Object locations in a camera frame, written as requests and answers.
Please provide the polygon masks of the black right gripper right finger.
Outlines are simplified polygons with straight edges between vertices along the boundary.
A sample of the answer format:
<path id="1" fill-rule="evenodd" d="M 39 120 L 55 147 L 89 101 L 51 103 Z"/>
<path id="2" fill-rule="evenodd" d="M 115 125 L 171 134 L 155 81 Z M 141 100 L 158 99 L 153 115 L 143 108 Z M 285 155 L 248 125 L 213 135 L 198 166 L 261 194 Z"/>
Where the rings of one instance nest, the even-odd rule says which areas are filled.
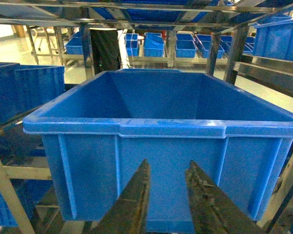
<path id="1" fill-rule="evenodd" d="M 248 216 L 191 160 L 185 172 L 196 234 L 263 234 Z"/>

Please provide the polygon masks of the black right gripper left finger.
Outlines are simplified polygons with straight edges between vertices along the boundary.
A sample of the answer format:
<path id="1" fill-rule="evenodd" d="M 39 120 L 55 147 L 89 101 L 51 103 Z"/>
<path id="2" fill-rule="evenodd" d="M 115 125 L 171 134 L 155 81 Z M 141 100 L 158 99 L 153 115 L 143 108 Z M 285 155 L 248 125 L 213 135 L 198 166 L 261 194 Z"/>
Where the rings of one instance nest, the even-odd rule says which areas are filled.
<path id="1" fill-rule="evenodd" d="M 103 216 L 93 234 L 145 234 L 150 194 L 150 164 L 146 159 Z"/>

